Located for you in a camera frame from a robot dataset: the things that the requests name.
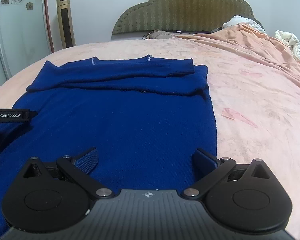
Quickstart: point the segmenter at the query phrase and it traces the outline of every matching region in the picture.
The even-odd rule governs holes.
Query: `screw head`
[[[112,191],[108,188],[100,188],[96,191],[96,193],[100,197],[108,197],[112,194]]]
[[[189,196],[189,197],[195,197],[197,195],[199,195],[199,190],[195,189],[195,188],[186,188],[183,193],[186,195],[186,196]]]

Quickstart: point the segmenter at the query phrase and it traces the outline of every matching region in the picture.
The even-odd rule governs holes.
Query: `bed frame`
[[[244,0],[149,0],[126,10],[115,24],[112,34],[156,29],[211,31],[235,15],[260,24]]]

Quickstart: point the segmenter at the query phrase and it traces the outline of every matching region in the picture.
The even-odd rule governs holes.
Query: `bed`
[[[179,18],[171,13],[172,7],[166,10],[166,1],[169,0],[149,0],[128,9],[118,19],[113,34],[154,29],[209,31],[234,15],[256,20],[251,7],[242,0],[232,0],[234,5],[229,5],[227,0],[220,3],[219,0],[173,0],[174,4],[181,1],[175,7],[178,11],[186,4],[181,10],[185,13]],[[226,6],[216,14],[204,11],[203,14],[210,14],[203,17],[187,9],[194,2],[199,7],[211,6],[213,10],[216,6]],[[148,54],[169,59],[192,58],[195,65],[208,66],[217,122],[218,158],[228,156],[238,163],[264,159],[292,200],[293,211],[286,229],[300,239],[300,62],[293,58],[287,46],[248,25],[238,24],[213,34],[111,41],[55,52],[0,87],[0,108],[13,106],[46,60],[60,66],[92,57],[133,59]]]

